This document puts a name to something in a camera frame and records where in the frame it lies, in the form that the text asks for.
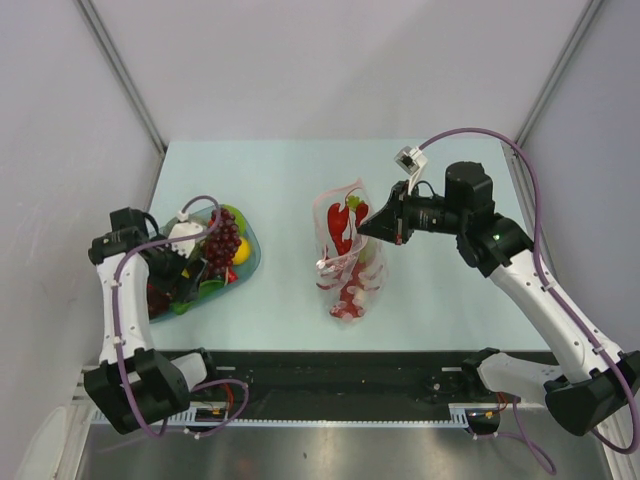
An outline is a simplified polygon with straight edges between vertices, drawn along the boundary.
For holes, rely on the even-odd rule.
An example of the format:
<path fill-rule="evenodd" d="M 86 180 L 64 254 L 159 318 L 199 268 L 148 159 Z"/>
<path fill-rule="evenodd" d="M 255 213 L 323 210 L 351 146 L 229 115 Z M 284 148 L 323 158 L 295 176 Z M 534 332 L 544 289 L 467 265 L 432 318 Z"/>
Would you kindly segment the clear zip top bag pink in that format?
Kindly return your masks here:
<path fill-rule="evenodd" d="M 334 320 L 357 323 L 376 305 L 389 273 L 381 242 L 357 231 L 372 214 L 363 181 L 319 195 L 312 214 L 323 306 Z"/>

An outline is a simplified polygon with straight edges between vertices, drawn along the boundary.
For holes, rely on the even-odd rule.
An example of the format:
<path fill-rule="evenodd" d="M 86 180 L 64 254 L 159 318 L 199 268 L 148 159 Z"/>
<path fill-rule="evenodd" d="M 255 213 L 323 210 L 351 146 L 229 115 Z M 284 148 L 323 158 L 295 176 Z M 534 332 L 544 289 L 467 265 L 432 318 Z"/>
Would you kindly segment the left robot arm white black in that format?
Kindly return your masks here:
<path fill-rule="evenodd" d="M 155 349 L 150 332 L 150 287 L 170 300 L 197 298 L 207 263 L 195 251 L 205 223 L 180 211 L 162 234 L 149 213 L 132 208 L 111 212 L 110 223 L 88 251 L 103 293 L 104 332 L 99 364 L 83 380 L 114 429 L 128 434 L 187 410 L 192 393 L 214 397 L 221 376 L 204 349 L 170 359 Z"/>

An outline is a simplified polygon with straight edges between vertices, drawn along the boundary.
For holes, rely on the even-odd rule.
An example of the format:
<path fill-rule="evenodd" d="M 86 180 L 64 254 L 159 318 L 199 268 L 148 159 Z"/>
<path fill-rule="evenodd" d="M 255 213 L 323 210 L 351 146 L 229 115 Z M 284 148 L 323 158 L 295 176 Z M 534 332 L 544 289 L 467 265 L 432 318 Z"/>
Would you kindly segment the green celery stalks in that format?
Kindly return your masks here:
<path fill-rule="evenodd" d="M 353 239 L 359 247 L 358 262 L 368 265 L 371 257 L 371 247 L 373 244 L 364 236 L 357 232 L 357 228 L 367 219 L 370 213 L 369 204 L 357 195 L 349 195 L 346 197 L 346 205 L 353 215 Z"/>

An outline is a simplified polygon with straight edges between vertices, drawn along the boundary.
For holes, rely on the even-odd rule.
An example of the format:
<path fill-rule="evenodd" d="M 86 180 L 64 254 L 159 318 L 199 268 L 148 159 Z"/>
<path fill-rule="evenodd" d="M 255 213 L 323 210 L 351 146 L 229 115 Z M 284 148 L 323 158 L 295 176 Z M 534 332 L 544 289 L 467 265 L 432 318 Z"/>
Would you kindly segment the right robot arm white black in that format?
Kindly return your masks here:
<path fill-rule="evenodd" d="M 456 162 L 445 171 L 443 195 L 419 193 L 422 160 L 398 159 L 408 179 L 358 232 L 405 244 L 414 231 L 455 236 L 465 262 L 490 279 L 524 313 L 557 363 L 544 365 L 486 348 L 463 364 L 463 393 L 484 401 L 504 392 L 545 406 L 567 432 L 583 436 L 630 403 L 639 389 L 639 354 L 625 353 L 590 321 L 578 327 L 548 269 L 534 262 L 533 240 L 495 210 L 493 182 L 483 166 Z"/>

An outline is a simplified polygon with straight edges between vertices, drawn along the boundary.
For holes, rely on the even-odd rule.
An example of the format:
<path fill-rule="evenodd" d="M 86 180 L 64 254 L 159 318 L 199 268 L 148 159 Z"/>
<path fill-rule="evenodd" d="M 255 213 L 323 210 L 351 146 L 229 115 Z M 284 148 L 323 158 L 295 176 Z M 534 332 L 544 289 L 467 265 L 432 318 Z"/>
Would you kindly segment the red plastic lobster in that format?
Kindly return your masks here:
<path fill-rule="evenodd" d="M 355 195 L 349 192 L 342 204 L 334 203 L 327 211 L 327 226 L 330 238 L 340 257 L 336 272 L 344 276 L 346 283 L 341 287 L 337 303 L 330 309 L 330 315 L 344 322 L 353 322 L 364 316 L 366 292 L 360 274 L 365 264 L 359 263 L 358 252 L 354 250 L 353 215 L 346 205 L 346 197 Z"/>

